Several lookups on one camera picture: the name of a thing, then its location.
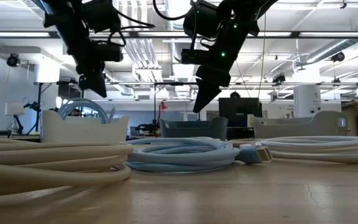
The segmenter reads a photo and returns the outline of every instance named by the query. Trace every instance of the coiled cable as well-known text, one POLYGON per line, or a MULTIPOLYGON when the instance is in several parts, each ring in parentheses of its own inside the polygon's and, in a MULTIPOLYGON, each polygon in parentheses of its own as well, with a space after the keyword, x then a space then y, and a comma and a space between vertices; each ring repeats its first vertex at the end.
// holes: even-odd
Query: coiled cable
POLYGON ((358 163, 356 136, 298 136, 266 139, 259 142, 274 158, 358 163))
POLYGON ((229 142, 205 138, 137 139, 128 143, 156 144, 135 150, 126 163, 133 169, 150 172, 199 172, 223 168, 234 162, 240 153, 229 142))
POLYGON ((129 144, 50 144, 0 139, 0 195, 129 177, 129 144))
POLYGON ((97 111, 102 119, 102 124, 109 124, 112 121, 112 117, 115 113, 115 108, 113 107, 110 116, 108 117, 107 113, 101 106, 85 98, 72 98, 69 102, 63 104, 58 111, 58 114, 62 117, 63 120, 66 119, 66 117, 71 113, 71 111, 73 111, 73 109, 79 107, 91 108, 92 110, 97 111))

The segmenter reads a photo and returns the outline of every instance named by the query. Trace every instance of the black cable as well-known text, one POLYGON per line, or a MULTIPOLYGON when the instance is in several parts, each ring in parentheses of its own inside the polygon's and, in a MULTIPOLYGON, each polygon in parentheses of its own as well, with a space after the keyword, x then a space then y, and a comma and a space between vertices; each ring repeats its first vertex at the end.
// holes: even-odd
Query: black cable
POLYGON ((168 16, 164 16, 158 9, 157 7, 157 2, 156 0, 153 0, 153 7, 154 7, 154 10, 155 12, 162 18, 162 19, 165 19, 165 20, 168 20, 168 21, 175 21, 175 20, 179 20, 179 19, 183 19, 184 17, 187 16, 187 13, 182 15, 182 16, 178 16, 178 17, 168 17, 168 16))
POLYGON ((110 33, 109 38, 107 39, 107 44, 113 44, 113 45, 116 45, 116 46, 119 46, 119 47, 125 47, 125 45, 127 45, 127 42, 126 42, 125 37, 122 34, 121 30, 118 31, 118 34, 121 37, 123 44, 118 44, 118 43, 111 42, 111 38, 114 35, 114 33, 110 33))
POLYGON ((194 0, 191 0, 190 4, 193 7, 193 11, 194 11, 194 31, 193 31, 193 37, 191 38, 190 50, 194 50, 194 46, 196 45, 196 38, 197 38, 197 5, 194 2, 194 0))
POLYGON ((211 45, 208 45, 208 44, 204 44, 204 43, 203 43, 203 40, 207 40, 207 41, 210 41, 210 42, 214 42, 214 41, 215 41, 215 40, 211 40, 211 39, 208 39, 208 38, 205 38, 205 37, 201 38, 201 40, 200 40, 201 46, 206 47, 207 49, 209 49, 209 48, 212 47, 212 46, 211 46, 211 45))
POLYGON ((132 22, 136 22, 136 23, 138 23, 138 24, 145 25, 145 26, 147 26, 148 28, 154 28, 154 27, 155 27, 155 25, 153 25, 153 24, 149 24, 149 23, 146 23, 146 22, 138 21, 138 20, 136 20, 136 19, 133 19, 133 18, 131 18, 131 17, 129 17, 129 16, 123 14, 123 13, 120 12, 120 11, 117 11, 117 13, 118 13, 119 15, 121 15, 122 17, 126 18, 126 19, 129 20, 129 21, 132 21, 132 22))

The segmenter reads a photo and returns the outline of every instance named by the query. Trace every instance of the fluorescent light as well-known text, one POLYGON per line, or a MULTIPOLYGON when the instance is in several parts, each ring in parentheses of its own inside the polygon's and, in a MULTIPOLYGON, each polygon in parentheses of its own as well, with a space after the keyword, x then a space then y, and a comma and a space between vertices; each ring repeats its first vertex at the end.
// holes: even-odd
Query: fluorescent light
POLYGON ((183 31, 150 31, 150 32, 138 32, 139 37, 188 37, 183 31))
POLYGON ((0 32, 0 37, 50 37, 48 32, 0 32))
POLYGON ((358 32, 301 32, 300 37, 358 37, 358 32))
POLYGON ((152 82, 119 82, 122 85, 154 85, 152 82))
POLYGON ((62 98, 60 96, 56 97, 56 107, 60 108, 62 106, 62 98))
POLYGON ((289 37, 291 32, 259 32, 258 37, 289 37))
POLYGON ((190 44, 191 40, 186 39, 170 39, 170 40, 162 40, 164 44, 190 44))

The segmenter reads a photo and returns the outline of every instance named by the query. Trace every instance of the pillar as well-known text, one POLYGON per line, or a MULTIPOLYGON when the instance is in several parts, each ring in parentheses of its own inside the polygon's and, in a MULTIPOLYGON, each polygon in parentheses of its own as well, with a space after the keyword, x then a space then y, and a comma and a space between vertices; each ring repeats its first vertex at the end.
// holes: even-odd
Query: pillar
MULTIPOLYGON (((293 79, 295 83, 319 83, 320 72, 315 65, 309 65, 304 70, 295 70, 293 79)), ((307 118, 321 111, 320 86, 298 85, 294 87, 295 117, 307 118)))

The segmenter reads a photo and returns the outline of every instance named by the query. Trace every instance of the table surface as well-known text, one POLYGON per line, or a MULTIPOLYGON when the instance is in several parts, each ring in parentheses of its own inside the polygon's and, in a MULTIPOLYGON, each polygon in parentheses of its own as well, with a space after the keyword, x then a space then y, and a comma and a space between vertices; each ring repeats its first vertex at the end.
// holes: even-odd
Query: table surface
POLYGON ((59 190, 4 199, 0 223, 358 224, 358 165, 277 159, 59 190))

